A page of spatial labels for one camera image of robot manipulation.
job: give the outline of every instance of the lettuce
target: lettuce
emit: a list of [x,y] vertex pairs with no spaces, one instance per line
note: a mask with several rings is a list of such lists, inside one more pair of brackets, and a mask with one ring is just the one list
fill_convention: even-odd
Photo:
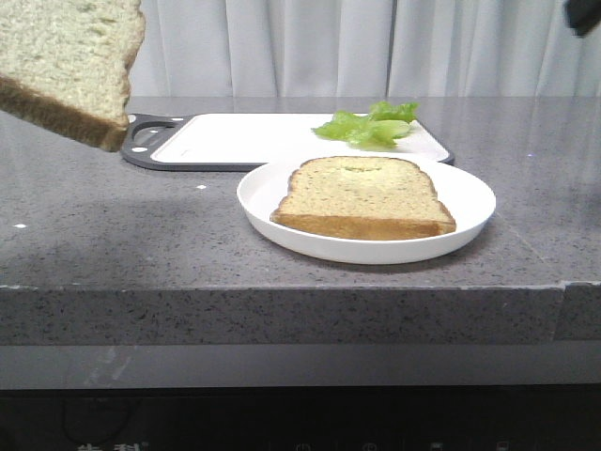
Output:
[[393,106],[379,101],[370,106],[365,116],[339,110],[331,121],[312,130],[319,137],[346,141],[353,148],[394,148],[395,139],[409,134],[417,106],[418,103]]

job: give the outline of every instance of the slice of bread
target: slice of bread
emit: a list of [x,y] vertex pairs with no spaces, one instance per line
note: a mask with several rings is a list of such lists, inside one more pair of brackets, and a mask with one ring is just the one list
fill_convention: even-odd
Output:
[[270,219],[335,238],[408,240],[455,231],[432,179],[413,162],[335,156],[303,163]]
[[92,147],[119,150],[140,0],[2,0],[0,108]]

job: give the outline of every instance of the cutting board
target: cutting board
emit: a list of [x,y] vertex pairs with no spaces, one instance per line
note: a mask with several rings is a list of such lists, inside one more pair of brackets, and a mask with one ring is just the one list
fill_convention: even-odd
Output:
[[299,156],[420,154],[452,163],[454,155],[422,123],[395,149],[365,151],[316,136],[312,129],[332,114],[205,114],[188,117],[130,115],[121,153],[130,163],[167,171],[250,171],[262,164]]

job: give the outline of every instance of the dark object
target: dark object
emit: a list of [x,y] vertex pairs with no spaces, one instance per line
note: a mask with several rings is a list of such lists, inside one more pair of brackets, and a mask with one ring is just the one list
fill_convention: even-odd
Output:
[[601,0],[567,0],[563,6],[569,27],[581,38],[601,22]]

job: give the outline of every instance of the floating bread slice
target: floating bread slice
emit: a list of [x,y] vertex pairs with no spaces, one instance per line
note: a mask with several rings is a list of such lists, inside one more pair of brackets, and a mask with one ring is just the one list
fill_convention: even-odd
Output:
[[140,0],[0,2],[0,108],[92,147],[119,150]]

